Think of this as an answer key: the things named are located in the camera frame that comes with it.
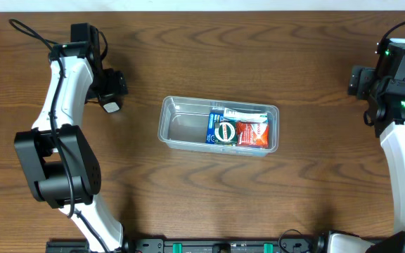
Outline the dark syrup bottle white cap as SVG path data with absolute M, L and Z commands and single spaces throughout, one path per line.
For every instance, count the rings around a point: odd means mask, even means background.
M 112 97 L 105 100 L 101 99 L 99 100 L 99 105 L 106 113 L 114 113 L 122 108 L 122 99 L 119 97 Z

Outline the blue KoolFever box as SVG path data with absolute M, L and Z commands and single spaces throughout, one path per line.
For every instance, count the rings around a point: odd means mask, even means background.
M 207 121 L 207 133 L 205 142 L 207 144 L 214 144 L 215 140 L 215 124 L 221 122 L 224 119 L 223 110 L 211 110 Z

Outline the green Zam-Buk box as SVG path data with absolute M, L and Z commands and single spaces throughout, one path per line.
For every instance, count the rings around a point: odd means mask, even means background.
M 238 142 L 235 122 L 217 122 L 214 125 L 214 143 L 236 146 Z

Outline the red Panadol ActiFast box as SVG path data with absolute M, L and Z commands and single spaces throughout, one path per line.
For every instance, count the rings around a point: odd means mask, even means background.
M 237 145 L 268 148 L 269 125 L 267 123 L 236 123 Z

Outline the white green medicine box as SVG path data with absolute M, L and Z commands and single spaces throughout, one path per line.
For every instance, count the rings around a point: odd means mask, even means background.
M 239 112 L 231 108 L 224 108 L 224 119 L 235 122 L 249 122 L 249 123 L 267 123 L 268 115 L 266 112 Z

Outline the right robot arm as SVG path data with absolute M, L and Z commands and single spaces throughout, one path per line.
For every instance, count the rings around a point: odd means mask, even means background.
M 355 65 L 347 93 L 368 103 L 364 122 L 373 127 L 390 172 L 394 235 L 365 240 L 342 231 L 318 238 L 314 252 L 405 252 L 405 39 L 378 43 L 376 67 Z

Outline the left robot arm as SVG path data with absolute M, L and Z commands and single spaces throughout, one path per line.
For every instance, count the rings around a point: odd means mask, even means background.
M 81 129 L 88 102 L 113 113 L 128 93 L 122 72 L 103 67 L 108 53 L 100 47 L 107 42 L 104 33 L 77 23 L 70 27 L 70 42 L 59 44 L 19 20 L 8 22 L 46 45 L 51 68 L 43 108 L 29 131 L 15 135 L 15 151 L 33 198 L 65 214 L 84 235 L 82 240 L 51 240 L 46 251 L 134 252 L 100 194 L 101 167 Z

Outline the clear plastic container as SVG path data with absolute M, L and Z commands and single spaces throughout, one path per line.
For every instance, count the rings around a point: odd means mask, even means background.
M 248 148 L 207 143 L 210 113 L 224 108 L 249 113 L 265 112 L 270 127 L 269 147 Z M 157 136 L 174 149 L 264 157 L 278 149 L 279 109 L 274 105 L 168 96 L 162 103 Z

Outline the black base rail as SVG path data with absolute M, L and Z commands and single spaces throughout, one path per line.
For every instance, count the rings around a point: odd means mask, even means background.
M 281 253 L 326 252 L 327 239 L 285 235 L 277 240 L 125 239 L 116 252 L 131 253 Z

